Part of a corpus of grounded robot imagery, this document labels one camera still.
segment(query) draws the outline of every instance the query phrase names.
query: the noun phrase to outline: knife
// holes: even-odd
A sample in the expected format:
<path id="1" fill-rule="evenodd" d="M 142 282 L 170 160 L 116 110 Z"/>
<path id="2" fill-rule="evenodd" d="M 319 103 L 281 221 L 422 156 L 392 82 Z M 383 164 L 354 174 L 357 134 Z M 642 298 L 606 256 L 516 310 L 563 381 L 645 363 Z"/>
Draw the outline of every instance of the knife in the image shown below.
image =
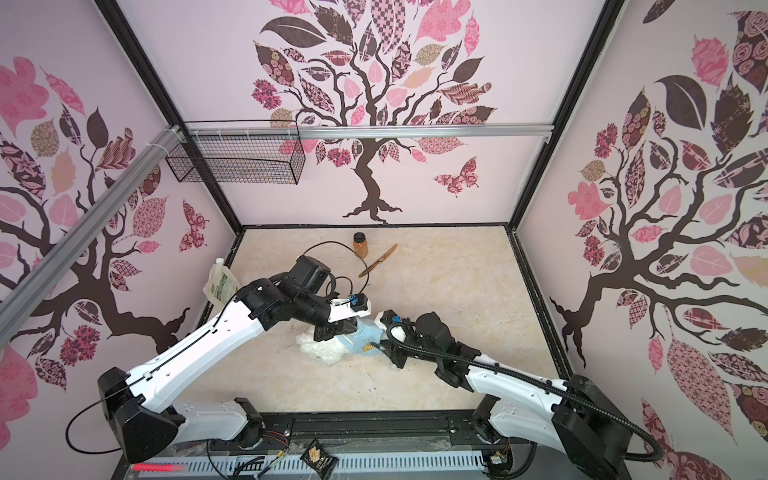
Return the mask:
<path id="1" fill-rule="evenodd" d="M 368 268 L 366 268 L 365 270 L 363 270 L 362 273 L 360 275 L 358 275 L 357 277 L 358 278 L 363 278 L 366 275 L 366 273 L 371 273 L 371 270 L 373 270 L 374 267 L 376 267 L 376 265 L 380 264 L 381 262 L 386 260 L 387 257 L 392 255 L 392 252 L 395 251 L 395 248 L 397 248 L 397 243 L 392 245 L 392 248 L 390 248 L 389 250 L 386 251 L 386 253 L 384 253 L 382 256 L 380 256 L 377 261 L 371 263 L 370 266 Z"/>

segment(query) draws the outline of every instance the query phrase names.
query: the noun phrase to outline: wire basket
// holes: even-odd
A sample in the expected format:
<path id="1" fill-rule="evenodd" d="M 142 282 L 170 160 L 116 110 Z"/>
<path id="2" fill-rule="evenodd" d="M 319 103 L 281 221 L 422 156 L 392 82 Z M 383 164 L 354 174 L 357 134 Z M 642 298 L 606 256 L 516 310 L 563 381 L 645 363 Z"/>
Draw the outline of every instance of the wire basket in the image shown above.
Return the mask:
<path id="1" fill-rule="evenodd" d="M 297 127 L 295 121 L 284 123 Z M 193 135 L 190 140 L 202 154 L 200 160 L 208 166 L 212 180 L 222 183 L 298 184 L 306 159 L 298 128 L 280 134 Z M 165 160 L 180 182 L 206 180 L 184 144 L 178 144 Z"/>

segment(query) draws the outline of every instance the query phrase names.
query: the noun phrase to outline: wallpaper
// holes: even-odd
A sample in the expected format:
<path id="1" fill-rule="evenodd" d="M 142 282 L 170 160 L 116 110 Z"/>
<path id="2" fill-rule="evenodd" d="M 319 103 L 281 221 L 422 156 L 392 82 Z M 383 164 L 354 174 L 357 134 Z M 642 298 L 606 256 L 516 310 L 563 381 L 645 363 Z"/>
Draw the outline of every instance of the wallpaper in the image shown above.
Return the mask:
<path id="1" fill-rule="evenodd" d="M 765 476 L 764 7 L 631 4 L 521 227 L 576 370 L 664 447 L 633 478 Z"/>
<path id="2" fill-rule="evenodd" d="M 49 2 L 46 8 L 19 2 L 4 13 L 0 299 L 143 149 L 159 148 L 148 142 L 164 128 L 90 2 Z M 68 43 L 38 42 L 19 30 L 26 23 L 44 25 Z M 119 453 L 73 452 L 65 443 L 67 422 L 98 398 L 96 379 L 104 371 L 130 369 L 183 338 L 203 307 L 207 271 L 232 239 L 201 185 L 179 184 L 164 162 L 144 179 L 2 349 L 4 473 L 111 474 Z M 101 410 L 89 413 L 73 427 L 72 442 L 85 450 L 116 445 Z M 41 449 L 47 461 L 35 462 Z"/>
<path id="3" fill-rule="evenodd" d="M 162 28 L 157 19 L 173 2 L 122 7 L 190 125 L 295 119 L 304 127 L 350 127 L 550 122 L 602 2 L 555 4 L 259 0 L 211 9 L 186 2 L 185 23 Z M 545 35 L 533 28 L 542 16 Z M 194 53 L 177 47 L 192 30 Z M 201 55 L 219 57 L 227 73 L 193 71 Z M 298 186 L 222 187 L 244 223 L 507 221 L 540 141 L 304 141 Z M 288 158 L 293 143 L 279 149 Z M 252 208 L 275 195 L 287 201 L 280 212 Z"/>

